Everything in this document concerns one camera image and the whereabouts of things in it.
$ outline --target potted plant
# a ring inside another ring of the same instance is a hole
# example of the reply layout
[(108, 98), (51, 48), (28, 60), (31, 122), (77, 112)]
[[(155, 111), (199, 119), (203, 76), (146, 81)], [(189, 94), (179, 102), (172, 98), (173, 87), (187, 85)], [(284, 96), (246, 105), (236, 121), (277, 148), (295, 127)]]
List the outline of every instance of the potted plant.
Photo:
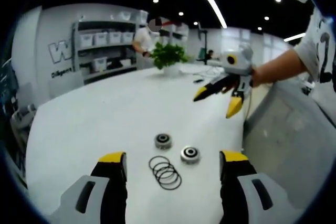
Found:
[(185, 54), (184, 48), (178, 45), (162, 45), (157, 42), (155, 49), (150, 56), (154, 59), (154, 65), (163, 69), (164, 74), (176, 76), (180, 72), (180, 62), (187, 62), (189, 57)]

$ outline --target white table surface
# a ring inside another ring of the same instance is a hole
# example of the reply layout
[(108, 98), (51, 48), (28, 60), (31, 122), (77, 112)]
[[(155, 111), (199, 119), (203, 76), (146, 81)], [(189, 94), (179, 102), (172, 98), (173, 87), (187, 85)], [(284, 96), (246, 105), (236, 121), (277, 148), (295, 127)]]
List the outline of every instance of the white table surface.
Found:
[[(209, 66), (182, 65), (188, 73)], [(26, 176), (35, 206), (48, 215), (60, 196), (82, 175), (90, 175), (98, 159), (117, 151), (127, 153), (126, 223), (219, 223), (219, 151), (240, 151), (243, 112), (226, 119), (230, 94), (193, 102), (199, 77), (168, 78), (157, 69), (122, 74), (84, 86), (38, 108), (27, 146)], [(154, 137), (168, 133), (168, 151), (154, 147)], [(180, 160), (187, 145), (199, 148), (201, 161)], [(182, 185), (163, 190), (148, 161), (155, 155), (170, 159)]]

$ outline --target window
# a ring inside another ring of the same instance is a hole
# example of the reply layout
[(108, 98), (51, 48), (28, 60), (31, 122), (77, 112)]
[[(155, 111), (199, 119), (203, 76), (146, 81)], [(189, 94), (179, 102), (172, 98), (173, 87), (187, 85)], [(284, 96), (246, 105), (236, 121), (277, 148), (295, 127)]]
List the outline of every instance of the window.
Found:
[(221, 52), (237, 50), (242, 42), (250, 42), (250, 30), (234, 27), (222, 29)]
[(264, 34), (264, 63), (277, 58), (289, 48), (290, 45), (284, 42), (283, 39)]

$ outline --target white flower pot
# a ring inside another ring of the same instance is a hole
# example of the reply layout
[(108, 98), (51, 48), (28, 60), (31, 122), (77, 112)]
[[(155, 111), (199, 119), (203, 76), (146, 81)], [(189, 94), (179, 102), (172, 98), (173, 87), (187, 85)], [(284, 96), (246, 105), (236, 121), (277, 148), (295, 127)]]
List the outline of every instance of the white flower pot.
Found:
[(174, 65), (171, 65), (169, 67), (163, 68), (163, 74), (168, 77), (177, 77), (180, 75), (180, 63), (175, 63)]

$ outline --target handheld robotic gripper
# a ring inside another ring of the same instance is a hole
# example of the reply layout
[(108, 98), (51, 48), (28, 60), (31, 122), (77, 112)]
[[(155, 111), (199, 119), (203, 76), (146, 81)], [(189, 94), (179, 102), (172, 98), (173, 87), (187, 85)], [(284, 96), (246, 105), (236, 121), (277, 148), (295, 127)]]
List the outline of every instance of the handheld robotic gripper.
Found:
[(209, 66), (223, 67), (224, 72), (201, 87), (194, 97), (194, 102), (203, 100), (212, 94), (226, 93), (232, 88), (231, 99), (226, 118), (237, 114), (243, 107), (243, 102), (251, 93), (252, 55), (249, 44), (240, 44), (238, 50), (224, 52), (222, 60), (208, 61)]

